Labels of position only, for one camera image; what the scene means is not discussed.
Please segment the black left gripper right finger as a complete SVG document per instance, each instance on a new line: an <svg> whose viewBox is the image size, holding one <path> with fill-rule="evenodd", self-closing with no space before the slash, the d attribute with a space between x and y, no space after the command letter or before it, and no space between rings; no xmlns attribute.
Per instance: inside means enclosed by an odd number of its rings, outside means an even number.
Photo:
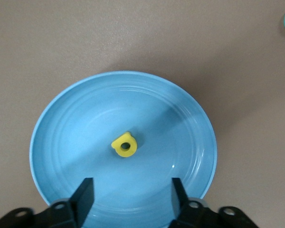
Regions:
<svg viewBox="0 0 285 228"><path fill-rule="evenodd" d="M242 210L233 206L221 207L212 211L207 203L199 198L188 197L180 178L172 178L171 199L175 219L170 228L256 228Z"/></svg>

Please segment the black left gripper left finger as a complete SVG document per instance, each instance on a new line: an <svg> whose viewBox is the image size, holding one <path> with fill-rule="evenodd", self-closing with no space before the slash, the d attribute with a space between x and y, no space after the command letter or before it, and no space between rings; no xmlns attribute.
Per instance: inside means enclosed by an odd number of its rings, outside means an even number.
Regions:
<svg viewBox="0 0 285 228"><path fill-rule="evenodd" d="M17 208L0 218L0 228L80 228L94 203L93 178L85 178L70 198L57 199L36 214Z"/></svg>

